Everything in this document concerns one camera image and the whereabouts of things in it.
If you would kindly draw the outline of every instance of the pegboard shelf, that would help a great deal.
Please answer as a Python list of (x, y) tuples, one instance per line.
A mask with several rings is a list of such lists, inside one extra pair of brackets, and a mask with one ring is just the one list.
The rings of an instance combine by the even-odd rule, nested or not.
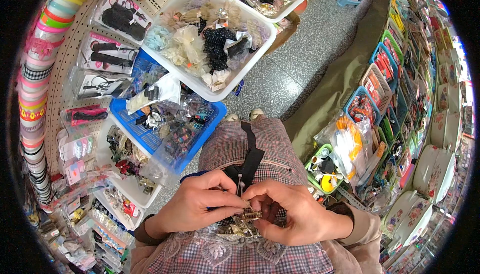
[[(135, 4), (139, 5), (148, 16), (153, 16), (159, 11), (168, 0), (133, 0)], [(83, 39), (83, 36), (88, 31), (101, 32), (105, 36), (117, 39), (123, 43), (130, 44), (131, 42), (125, 40), (119, 35), (111, 31), (104, 30), (98, 26), (90, 26), (88, 21), (95, 9), (98, 0), (88, 0), (78, 10), (75, 15), (75, 22), (70, 26), (65, 33), (65, 41), (58, 50), (54, 67), (51, 73), (51, 78), (48, 86), (48, 101), (47, 110), (45, 114), (45, 153), (47, 163), (49, 165), (51, 176), (59, 173), (58, 167), (58, 145), (56, 141), (57, 133), (62, 129), (60, 122), (60, 111), (66, 108), (77, 108), (92, 104), (100, 104), (101, 107), (108, 107), (110, 99), (87, 99), (82, 101), (74, 101), (72, 98), (65, 98), (62, 90), (62, 85), (65, 78), (68, 76), (68, 70), (71, 66), (76, 64), (78, 48)], [(96, 147), (97, 136), (101, 127), (101, 121), (94, 122), (87, 126), (89, 132), (93, 133), (94, 143)]]

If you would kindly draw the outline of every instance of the terrazzo floor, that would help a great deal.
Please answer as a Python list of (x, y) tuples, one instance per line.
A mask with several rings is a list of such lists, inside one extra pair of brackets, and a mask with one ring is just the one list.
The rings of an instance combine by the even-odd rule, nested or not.
[[(238, 97), (229, 95), (222, 102), (228, 114), (248, 119), (252, 109), (262, 109), (268, 117), (288, 119), (321, 82), (328, 65), (341, 56), (353, 42), (357, 23), (372, 0), (357, 7), (337, 5), (336, 0), (309, 0), (300, 14), (297, 31), (281, 47), (263, 56), (244, 78)], [(195, 173), (200, 151), (182, 175)], [(164, 188), (146, 210), (157, 213), (177, 190)]]

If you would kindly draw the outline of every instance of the white shoe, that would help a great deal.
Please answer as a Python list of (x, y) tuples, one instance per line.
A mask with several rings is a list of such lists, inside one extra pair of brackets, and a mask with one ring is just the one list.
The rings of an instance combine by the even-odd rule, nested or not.
[(265, 115), (261, 109), (254, 109), (250, 112), (250, 122), (255, 121), (257, 116), (259, 115)]
[(226, 116), (225, 121), (239, 122), (240, 120), (238, 118), (239, 118), (238, 115), (230, 114)]

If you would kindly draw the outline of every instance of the hand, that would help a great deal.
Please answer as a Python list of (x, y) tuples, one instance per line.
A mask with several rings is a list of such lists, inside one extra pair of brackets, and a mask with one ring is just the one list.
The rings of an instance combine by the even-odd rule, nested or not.
[[(254, 222), (260, 234), (287, 246), (345, 238), (353, 229), (350, 217), (327, 211), (305, 186), (287, 186), (264, 180), (250, 186), (242, 199), (251, 200), (253, 209), (262, 210), (263, 218)], [(280, 206), (287, 212), (285, 228), (273, 224)]]
[[(235, 182), (221, 170), (189, 177), (158, 214), (145, 222), (146, 232), (160, 239), (165, 233), (201, 229), (241, 213), (247, 205), (236, 192)], [(218, 208), (208, 211), (207, 207)]]

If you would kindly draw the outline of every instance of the person's left hand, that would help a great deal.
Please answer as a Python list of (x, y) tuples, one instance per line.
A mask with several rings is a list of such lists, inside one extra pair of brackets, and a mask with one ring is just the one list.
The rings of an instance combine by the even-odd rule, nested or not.
[[(235, 182), (221, 170), (189, 177), (158, 214), (147, 220), (147, 233), (155, 238), (158, 233), (193, 231), (241, 213), (247, 204), (236, 191)], [(207, 207), (217, 208), (208, 211)]]

